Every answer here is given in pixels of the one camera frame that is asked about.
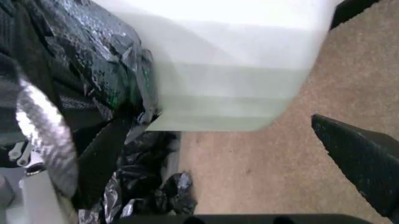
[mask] plastic jug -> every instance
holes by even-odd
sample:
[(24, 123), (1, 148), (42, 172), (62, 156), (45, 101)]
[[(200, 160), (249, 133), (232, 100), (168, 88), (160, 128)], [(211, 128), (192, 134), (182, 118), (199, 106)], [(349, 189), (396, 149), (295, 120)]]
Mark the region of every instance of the plastic jug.
[(138, 32), (163, 110), (148, 130), (249, 131), (297, 95), (334, 0), (94, 0)]

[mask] crumpled plastic bag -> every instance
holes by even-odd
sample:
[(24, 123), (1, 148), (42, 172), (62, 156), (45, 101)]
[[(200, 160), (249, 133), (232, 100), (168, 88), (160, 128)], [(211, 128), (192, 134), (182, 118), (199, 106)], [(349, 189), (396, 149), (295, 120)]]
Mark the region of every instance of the crumpled plastic bag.
[(123, 208), (121, 217), (131, 215), (176, 214), (192, 215), (197, 201), (193, 198), (192, 179), (189, 173), (172, 175), (160, 189), (142, 199), (132, 199)]
[(104, 223), (103, 215), (104, 215), (104, 209), (102, 207), (101, 202), (96, 203), (90, 210), (79, 209), (78, 210), (79, 224), (102, 224)]
[(131, 215), (194, 212), (189, 173), (174, 174), (162, 185), (161, 167), (175, 138), (172, 133), (145, 132), (124, 147), (102, 199), (104, 223)]
[(122, 191), (119, 182), (116, 173), (113, 173), (104, 190), (103, 206), (107, 224), (112, 223), (122, 208)]

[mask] black garbage bag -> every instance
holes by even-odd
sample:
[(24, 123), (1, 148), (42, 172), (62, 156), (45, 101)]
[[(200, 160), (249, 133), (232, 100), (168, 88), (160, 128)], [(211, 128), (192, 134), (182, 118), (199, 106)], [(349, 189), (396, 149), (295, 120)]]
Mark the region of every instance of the black garbage bag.
[(130, 200), (123, 208), (121, 217), (162, 215), (170, 211), (174, 211), (176, 214), (191, 215), (197, 205), (191, 188), (192, 179), (188, 173), (174, 174), (162, 188), (155, 190), (145, 198)]
[(90, 210), (79, 209), (79, 224), (102, 224), (104, 223), (104, 209), (101, 202), (96, 203)]
[(104, 191), (103, 207), (107, 224), (112, 223), (114, 218), (120, 215), (122, 209), (121, 197), (120, 181), (116, 178), (116, 173), (113, 173)]
[(25, 140), (15, 121), (16, 65), (72, 131), (110, 121), (123, 104), (133, 127), (158, 114), (151, 53), (133, 28), (95, 3), (2, 0), (0, 22), (0, 146)]
[(124, 204), (159, 188), (162, 184), (160, 170), (172, 152), (169, 146), (175, 138), (170, 132), (144, 132), (124, 147), (117, 170)]

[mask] black object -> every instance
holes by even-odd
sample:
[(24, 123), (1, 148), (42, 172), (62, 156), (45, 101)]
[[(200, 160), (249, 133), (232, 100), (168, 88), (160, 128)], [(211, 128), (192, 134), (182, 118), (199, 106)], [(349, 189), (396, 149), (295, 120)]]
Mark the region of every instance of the black object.
[(341, 23), (352, 19), (379, 1), (380, 0), (344, 0), (335, 10), (330, 29), (334, 29)]
[(370, 224), (346, 215), (199, 215), (199, 216), (134, 216), (115, 224)]
[(399, 142), (321, 115), (312, 128), (329, 156), (382, 216), (399, 223)]
[(101, 198), (104, 188), (116, 169), (130, 120), (116, 119), (105, 126), (78, 158), (78, 191), (75, 208), (90, 209)]
[(191, 187), (192, 180), (188, 173), (174, 174), (162, 188), (145, 198), (130, 201), (123, 210), (130, 210), (131, 215), (164, 215), (170, 211), (178, 215), (192, 215), (197, 201), (192, 197)]

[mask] floor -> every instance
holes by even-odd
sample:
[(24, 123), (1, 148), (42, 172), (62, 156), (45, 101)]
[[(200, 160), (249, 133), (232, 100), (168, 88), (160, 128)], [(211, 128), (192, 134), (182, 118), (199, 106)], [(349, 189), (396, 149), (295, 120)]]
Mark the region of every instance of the floor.
[(345, 179), (310, 126), (319, 113), (399, 139), (399, 1), (382, 0), (328, 35), (298, 97), (251, 133), (185, 133), (180, 170), (197, 213), (343, 213), (382, 218)]

